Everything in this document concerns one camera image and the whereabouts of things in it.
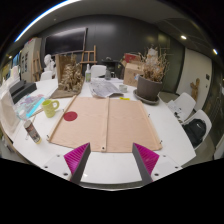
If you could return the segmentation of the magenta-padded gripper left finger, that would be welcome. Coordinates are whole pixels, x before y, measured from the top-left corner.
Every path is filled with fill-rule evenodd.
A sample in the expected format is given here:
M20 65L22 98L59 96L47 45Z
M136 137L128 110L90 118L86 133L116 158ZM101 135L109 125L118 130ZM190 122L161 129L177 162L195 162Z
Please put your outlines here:
M86 143L65 155L57 154L45 163L42 169L74 184L79 184L90 152L90 144Z

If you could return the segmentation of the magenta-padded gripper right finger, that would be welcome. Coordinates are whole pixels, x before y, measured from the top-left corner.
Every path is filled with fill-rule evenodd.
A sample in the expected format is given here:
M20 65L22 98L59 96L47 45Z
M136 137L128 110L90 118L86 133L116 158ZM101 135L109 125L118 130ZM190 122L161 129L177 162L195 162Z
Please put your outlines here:
M182 167L174 162L168 155L159 155L137 143L133 144L132 153L144 185L182 169Z

